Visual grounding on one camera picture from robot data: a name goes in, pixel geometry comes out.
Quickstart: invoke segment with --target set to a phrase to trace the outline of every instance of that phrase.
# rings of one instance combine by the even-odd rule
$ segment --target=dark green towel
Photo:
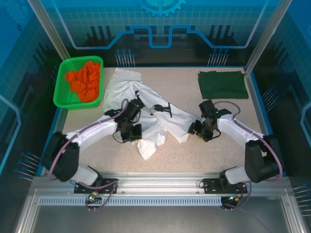
[[[199,86],[204,99],[248,99],[244,74],[237,72],[200,72]]]

